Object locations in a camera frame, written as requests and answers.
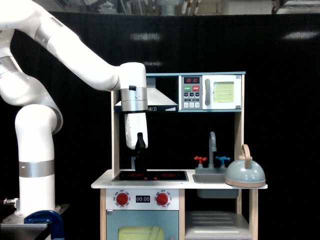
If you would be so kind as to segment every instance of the kettle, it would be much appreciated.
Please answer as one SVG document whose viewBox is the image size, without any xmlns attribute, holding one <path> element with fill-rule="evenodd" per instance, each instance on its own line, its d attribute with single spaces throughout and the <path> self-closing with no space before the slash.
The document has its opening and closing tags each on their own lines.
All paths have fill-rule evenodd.
<svg viewBox="0 0 320 240">
<path fill-rule="evenodd" d="M 225 173 L 225 183 L 241 188 L 260 188 L 266 184 L 262 167 L 252 160 L 247 144 L 242 145 L 242 155 L 232 162 Z"/>
</svg>

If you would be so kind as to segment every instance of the red faucet handle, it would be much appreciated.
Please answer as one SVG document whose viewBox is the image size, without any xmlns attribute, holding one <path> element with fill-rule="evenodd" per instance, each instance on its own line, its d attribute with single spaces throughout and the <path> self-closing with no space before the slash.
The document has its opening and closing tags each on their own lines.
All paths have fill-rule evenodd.
<svg viewBox="0 0 320 240">
<path fill-rule="evenodd" d="M 195 158 L 194 158 L 194 160 L 199 160 L 199 164 L 202 164 L 202 162 L 205 162 L 205 161 L 207 161 L 207 158 L 206 157 L 200 157 L 200 156 L 196 156 Z"/>
</svg>

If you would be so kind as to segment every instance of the black stovetop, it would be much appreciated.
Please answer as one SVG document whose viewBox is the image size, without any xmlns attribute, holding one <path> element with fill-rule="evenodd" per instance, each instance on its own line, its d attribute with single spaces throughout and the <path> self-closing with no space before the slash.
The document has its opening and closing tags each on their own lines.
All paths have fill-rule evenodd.
<svg viewBox="0 0 320 240">
<path fill-rule="evenodd" d="M 185 171 L 147 171 L 137 173 L 135 171 L 120 171 L 112 180 L 116 181 L 169 181 L 186 182 L 187 174 Z"/>
</svg>

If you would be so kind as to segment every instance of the yellow oven window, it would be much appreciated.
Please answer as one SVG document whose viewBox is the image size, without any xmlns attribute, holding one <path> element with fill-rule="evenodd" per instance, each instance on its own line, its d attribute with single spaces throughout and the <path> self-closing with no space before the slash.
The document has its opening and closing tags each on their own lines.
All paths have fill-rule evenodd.
<svg viewBox="0 0 320 240">
<path fill-rule="evenodd" d="M 213 101 L 231 103 L 235 100 L 235 83 L 233 81 L 215 82 L 213 84 Z"/>
<path fill-rule="evenodd" d="M 118 229 L 118 240 L 164 240 L 165 233 L 158 226 L 122 226 Z"/>
</svg>

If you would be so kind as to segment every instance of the wooden frame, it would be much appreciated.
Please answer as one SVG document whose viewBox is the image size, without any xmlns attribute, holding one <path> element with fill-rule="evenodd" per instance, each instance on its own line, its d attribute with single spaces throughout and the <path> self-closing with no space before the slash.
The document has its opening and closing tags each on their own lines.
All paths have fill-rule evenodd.
<svg viewBox="0 0 320 240">
<path fill-rule="evenodd" d="M 119 163 L 119 113 L 114 112 L 114 106 L 119 102 L 119 92 L 111 92 L 111 134 L 112 134 L 112 177 L 120 170 Z M 241 112 L 234 117 L 234 159 L 242 154 L 244 144 L 245 120 L 245 75 L 241 78 Z M 237 214 L 242 214 L 242 190 L 235 201 Z M 179 240 L 185 240 L 185 190 L 179 189 Z M 249 190 L 249 231 L 252 240 L 258 240 L 258 189 Z M 100 189 L 100 240 L 107 239 L 106 189 Z"/>
</svg>

